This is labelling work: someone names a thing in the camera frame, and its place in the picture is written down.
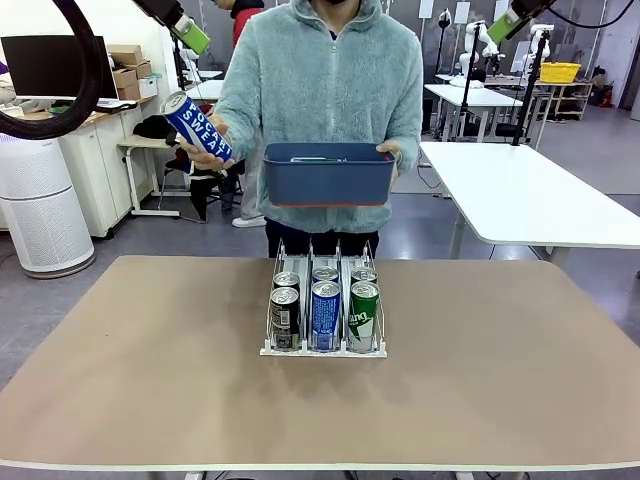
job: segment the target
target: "gray floor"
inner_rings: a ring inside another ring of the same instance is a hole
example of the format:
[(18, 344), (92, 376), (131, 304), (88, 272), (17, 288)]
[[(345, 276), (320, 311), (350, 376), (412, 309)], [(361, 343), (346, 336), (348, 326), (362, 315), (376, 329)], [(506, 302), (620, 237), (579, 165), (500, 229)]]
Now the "gray floor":
[[(602, 142), (601, 149), (616, 148), (617, 143)], [(640, 214), (640, 196), (615, 196), (616, 201)], [(185, 199), (170, 199), (188, 209)], [(451, 201), (430, 195), (392, 195), (394, 216), (381, 232), (380, 258), (446, 258), (455, 220)], [(64, 315), (104, 270), (120, 255), (194, 255), (194, 256), (265, 256), (267, 243), (262, 229), (239, 230), (231, 227), (231, 217), (223, 217), (217, 206), (210, 209), (207, 225), (165, 218), (137, 218), (124, 221), (114, 240), (96, 243), (98, 260), (88, 270), (54, 281), (35, 281), (24, 276), (15, 257), (0, 266), (0, 389), (44, 340)], [(7, 234), (0, 234), (0, 257), (13, 250)], [(489, 258), (492, 247), (469, 233), (465, 236), (463, 258)], [(526, 248), (497, 247), (496, 260), (533, 259)], [(566, 270), (571, 278), (606, 310), (614, 321), (640, 345), (640, 251), (576, 250)], [(638, 470), (594, 473), (533, 474), (534, 480), (631, 480)], [(247, 474), (251, 478), (271, 480), (341, 480), (328, 473)], [(391, 473), (362, 473), (366, 480), (391, 480)], [(407, 480), (448, 478), (444, 474), (399, 474)], [(142, 480), (143, 474), (98, 474), (44, 472), (0, 467), (2, 480)], [(167, 480), (177, 480), (170, 474)], [(478, 479), (489, 478), (478, 475)]]
[[(640, 122), (629, 120), (629, 112), (588, 107), (581, 122), (548, 123), (539, 151), (607, 195), (640, 195), (639, 137)], [(422, 175), (429, 185), (438, 185), (432, 171), (423, 170)], [(393, 186), (394, 193), (434, 191), (438, 190), (425, 186), (417, 172)]]

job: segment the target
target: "white wall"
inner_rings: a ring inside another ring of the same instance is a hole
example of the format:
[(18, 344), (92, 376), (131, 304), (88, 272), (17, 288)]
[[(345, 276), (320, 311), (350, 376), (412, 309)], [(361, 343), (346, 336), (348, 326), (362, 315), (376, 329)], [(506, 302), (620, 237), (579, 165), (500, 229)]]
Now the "white wall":
[[(93, 33), (107, 43), (141, 45), (158, 81), (156, 107), (178, 90), (169, 32), (147, 17), (131, 0), (75, 0)], [(0, 36), (71, 34), (66, 19), (51, 0), (0, 0)]]
[[(627, 3), (629, 0), (609, 0), (606, 21), (618, 16)], [(607, 83), (614, 83), (613, 103), (616, 106), (620, 103), (639, 37), (640, 2), (634, 2), (618, 23), (604, 30), (595, 65), (607, 71)]]

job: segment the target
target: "hand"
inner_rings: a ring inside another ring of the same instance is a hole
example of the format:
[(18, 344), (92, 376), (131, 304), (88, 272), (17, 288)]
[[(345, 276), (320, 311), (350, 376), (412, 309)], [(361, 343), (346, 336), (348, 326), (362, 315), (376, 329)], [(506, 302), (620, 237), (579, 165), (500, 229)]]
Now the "hand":
[(393, 156), (396, 157), (396, 164), (393, 166), (393, 174), (391, 175), (391, 188), (398, 178), (398, 162), (402, 159), (402, 150), (400, 149), (400, 144), (395, 140), (387, 140), (386, 142), (378, 145), (376, 147), (380, 153), (393, 153)]
[[(227, 143), (231, 144), (229, 141), (229, 136), (227, 132), (229, 131), (229, 126), (224, 123), (224, 120), (220, 118), (218, 115), (210, 114), (208, 115), (209, 120), (216, 128), (218, 133), (224, 137)], [(235, 165), (234, 160), (227, 160), (220, 157), (216, 157), (211, 153), (203, 152), (195, 145), (191, 145), (184, 138), (180, 139), (180, 147), (187, 152), (189, 155), (189, 159), (193, 163), (195, 163), (196, 168), (199, 170), (212, 170), (214, 172), (220, 172), (223, 170), (228, 170), (233, 165)]]

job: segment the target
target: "pocari sweat can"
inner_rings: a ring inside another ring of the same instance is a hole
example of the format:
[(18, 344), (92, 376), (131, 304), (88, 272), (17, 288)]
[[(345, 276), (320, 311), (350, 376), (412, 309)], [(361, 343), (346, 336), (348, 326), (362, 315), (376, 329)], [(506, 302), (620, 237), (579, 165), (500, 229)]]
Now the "pocari sweat can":
[(191, 145), (225, 162), (231, 159), (231, 146), (186, 93), (171, 95), (160, 111)]

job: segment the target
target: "blue plastic tray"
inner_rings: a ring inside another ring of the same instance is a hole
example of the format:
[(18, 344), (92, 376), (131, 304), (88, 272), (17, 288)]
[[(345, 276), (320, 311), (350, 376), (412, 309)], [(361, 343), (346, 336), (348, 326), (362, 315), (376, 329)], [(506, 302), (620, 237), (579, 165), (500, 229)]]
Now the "blue plastic tray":
[(265, 150), (269, 199), (283, 207), (384, 205), (395, 163), (371, 143), (274, 143)]

